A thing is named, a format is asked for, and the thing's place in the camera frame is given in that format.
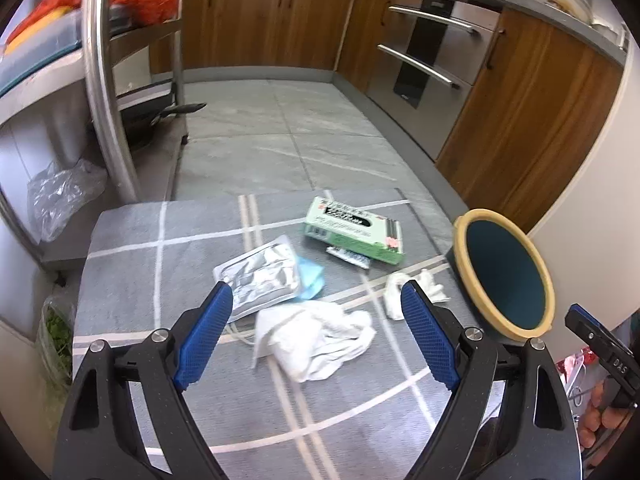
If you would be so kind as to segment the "person's right hand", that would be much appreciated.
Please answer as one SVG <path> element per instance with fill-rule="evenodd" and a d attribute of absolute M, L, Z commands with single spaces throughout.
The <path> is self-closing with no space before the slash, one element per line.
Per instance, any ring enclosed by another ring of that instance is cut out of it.
<path fill-rule="evenodd" d="M 628 408 L 602 408 L 603 398 L 604 382 L 598 382 L 591 391 L 585 413 L 580 416 L 578 441 L 584 450 L 591 450 L 596 445 L 599 429 L 613 430 L 612 436 L 597 449 L 597 455 L 605 456 L 626 428 L 630 415 Z"/>

